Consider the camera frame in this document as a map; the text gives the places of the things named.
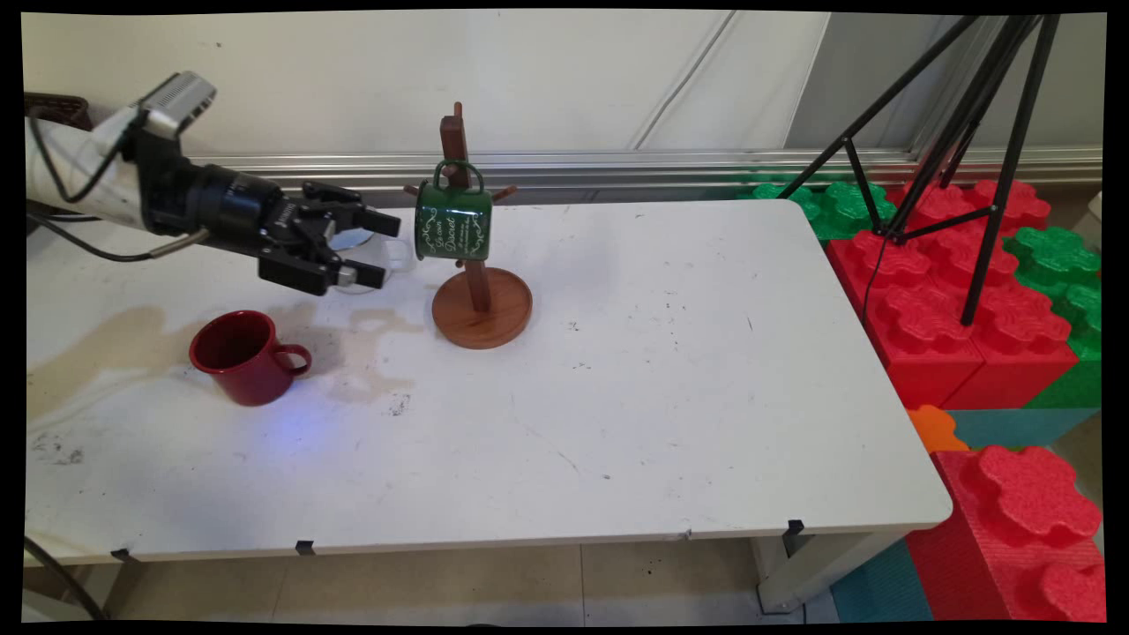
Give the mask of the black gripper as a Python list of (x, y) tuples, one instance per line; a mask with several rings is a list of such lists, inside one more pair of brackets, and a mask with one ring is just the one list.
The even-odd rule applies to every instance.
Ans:
[[(310, 240), (295, 221), (323, 220), (322, 237)], [(399, 237), (400, 218), (364, 205), (359, 192), (318, 181), (301, 184), (291, 198), (278, 184), (228, 168), (181, 169), (181, 232), (205, 232), (203, 244), (259, 256), (259, 278), (323, 296), (331, 288), (378, 290), (390, 270), (343, 258), (329, 244), (352, 229)]]

